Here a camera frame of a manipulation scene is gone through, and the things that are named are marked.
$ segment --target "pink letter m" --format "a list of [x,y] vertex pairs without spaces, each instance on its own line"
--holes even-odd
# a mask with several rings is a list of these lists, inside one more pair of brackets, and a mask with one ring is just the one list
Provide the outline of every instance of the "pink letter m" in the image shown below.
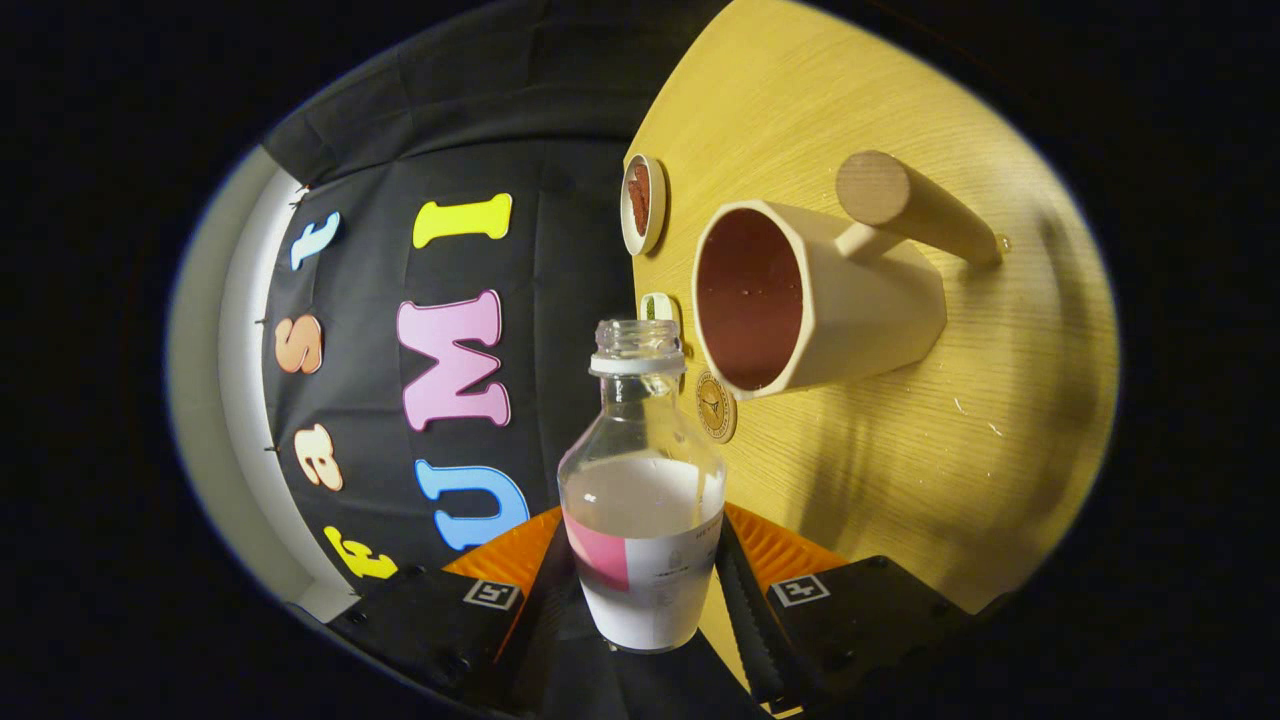
[[493,347],[502,337],[497,292],[486,290],[475,300],[426,307],[402,302],[396,334],[404,347],[436,360],[404,388],[404,415],[415,430],[444,418],[489,418],[499,427],[511,421],[511,401],[502,383],[462,395],[502,366],[497,357],[458,345],[474,340]]

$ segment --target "beige mug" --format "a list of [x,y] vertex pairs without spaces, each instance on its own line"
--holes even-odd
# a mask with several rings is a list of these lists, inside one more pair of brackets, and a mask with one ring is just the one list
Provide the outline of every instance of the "beige mug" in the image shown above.
[[946,325],[946,300],[937,269],[902,242],[908,233],[974,264],[1000,260],[977,215],[883,152],[850,156],[837,196],[852,224],[744,200],[722,205],[698,240],[698,341],[740,400],[923,359]]

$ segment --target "orange letter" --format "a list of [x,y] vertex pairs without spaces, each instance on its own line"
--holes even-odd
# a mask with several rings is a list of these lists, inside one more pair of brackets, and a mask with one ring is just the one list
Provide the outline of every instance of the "orange letter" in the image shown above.
[[302,315],[297,323],[285,318],[275,325],[275,361],[285,373],[302,370],[310,375],[319,370],[320,348],[320,320],[314,315]]
[[311,484],[324,483],[324,487],[334,492],[342,489],[342,470],[333,459],[333,438],[324,425],[316,423],[314,429],[294,433],[293,452]]

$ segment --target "wooden table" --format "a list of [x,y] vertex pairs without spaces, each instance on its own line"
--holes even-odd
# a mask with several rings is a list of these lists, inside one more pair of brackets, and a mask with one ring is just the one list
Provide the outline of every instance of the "wooden table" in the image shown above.
[[[844,555],[884,553],[973,612],[1019,587],[1071,525],[1115,416],[1115,309],[1070,193],[978,97],[887,42],[810,8],[736,0],[699,36],[636,133],[668,215],[634,261],[636,297],[678,304],[691,350],[695,242],[723,202],[841,215],[836,169],[883,150],[1009,238],[977,270],[916,245],[942,273],[948,322],[920,363],[858,383],[739,404],[721,446],[728,500]],[[694,386],[678,406],[698,427]],[[742,678],[723,600],[703,630]]]

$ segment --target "white label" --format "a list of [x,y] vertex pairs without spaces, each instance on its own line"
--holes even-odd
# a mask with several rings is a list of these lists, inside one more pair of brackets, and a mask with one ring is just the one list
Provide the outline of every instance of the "white label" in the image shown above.
[[657,538],[598,533],[564,514],[588,607],[600,634],[630,650],[684,644],[698,630],[723,511]]

